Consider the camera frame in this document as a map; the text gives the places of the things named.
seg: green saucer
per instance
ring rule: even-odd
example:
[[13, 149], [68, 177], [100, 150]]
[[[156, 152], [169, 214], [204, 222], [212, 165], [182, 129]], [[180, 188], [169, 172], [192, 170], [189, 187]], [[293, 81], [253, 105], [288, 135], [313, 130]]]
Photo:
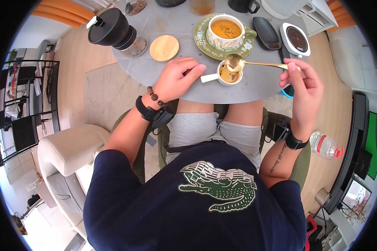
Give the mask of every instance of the green saucer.
[[[221, 15], [223, 13], [212, 13], [203, 17], [196, 25], [194, 26], [194, 42], [200, 48], [200, 50], [211, 58], [218, 60], [224, 60], [229, 54], [239, 54], [243, 58], [246, 57], [251, 49], [253, 48], [254, 39], [245, 38], [243, 44], [240, 48], [235, 51], [220, 51], [213, 48], [207, 41], [206, 31], [208, 28], [209, 21], [216, 15]], [[250, 29], [243, 21], [240, 20], [245, 29]]]

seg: small white cup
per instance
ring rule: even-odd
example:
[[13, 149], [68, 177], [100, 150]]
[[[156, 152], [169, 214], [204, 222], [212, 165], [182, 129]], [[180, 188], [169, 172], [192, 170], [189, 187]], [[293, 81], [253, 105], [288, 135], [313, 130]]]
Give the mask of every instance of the small white cup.
[[224, 86], [232, 86], [232, 85], [235, 85], [235, 84], [239, 83], [241, 81], [241, 79], [243, 78], [243, 71], [238, 72], [239, 73], [239, 78], [236, 80], [236, 82], [228, 83], [228, 82], [225, 82], [223, 79], [221, 79], [221, 76], [219, 76], [219, 68], [224, 63], [225, 63], [225, 60], [223, 60], [223, 61], [221, 61], [221, 63], [219, 63], [219, 65], [218, 65], [218, 67], [216, 69], [216, 73], [210, 74], [210, 75], [201, 76], [200, 77], [201, 78], [201, 82], [205, 83], [205, 82], [217, 79], [218, 82], [221, 83], [221, 84], [223, 84]]

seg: person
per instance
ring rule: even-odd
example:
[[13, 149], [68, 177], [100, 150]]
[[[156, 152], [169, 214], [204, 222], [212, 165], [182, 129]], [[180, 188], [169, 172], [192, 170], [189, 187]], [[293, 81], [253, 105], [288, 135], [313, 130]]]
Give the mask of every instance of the person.
[[[285, 63], [278, 84], [295, 89], [290, 128], [307, 142], [323, 85], [308, 63]], [[179, 98], [205, 68], [190, 57], [171, 60], [153, 92], [163, 102]], [[141, 101], [160, 109], [148, 93]], [[302, 250], [300, 186], [288, 180], [301, 149], [281, 139], [261, 161], [262, 109], [262, 100], [231, 104], [219, 122], [213, 104], [180, 99], [169, 147], [184, 149], [141, 184], [131, 167], [149, 122], [133, 107], [95, 159], [83, 212], [88, 242], [96, 250]]]

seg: crocodile graphic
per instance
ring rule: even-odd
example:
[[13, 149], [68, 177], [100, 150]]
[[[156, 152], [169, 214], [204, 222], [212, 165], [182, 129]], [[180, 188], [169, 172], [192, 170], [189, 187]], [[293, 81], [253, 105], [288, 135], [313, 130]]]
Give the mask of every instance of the crocodile graphic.
[[254, 176], [241, 169], [215, 168], [211, 162], [198, 161], [183, 167], [183, 173], [188, 184], [178, 186], [181, 192], [195, 192], [210, 195], [225, 201], [213, 204], [209, 212], [227, 213], [249, 207], [256, 198], [257, 186]]

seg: wooden bead bracelet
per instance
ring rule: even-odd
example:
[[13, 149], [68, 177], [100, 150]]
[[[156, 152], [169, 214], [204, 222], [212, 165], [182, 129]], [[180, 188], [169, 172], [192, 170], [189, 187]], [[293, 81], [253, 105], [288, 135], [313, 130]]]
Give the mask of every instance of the wooden bead bracelet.
[[158, 101], [158, 105], [161, 108], [166, 108], [167, 104], [163, 103], [161, 100], [158, 100], [158, 95], [154, 94], [154, 91], [152, 90], [152, 86], [147, 87], [147, 92], [151, 96], [151, 99], [153, 101]]

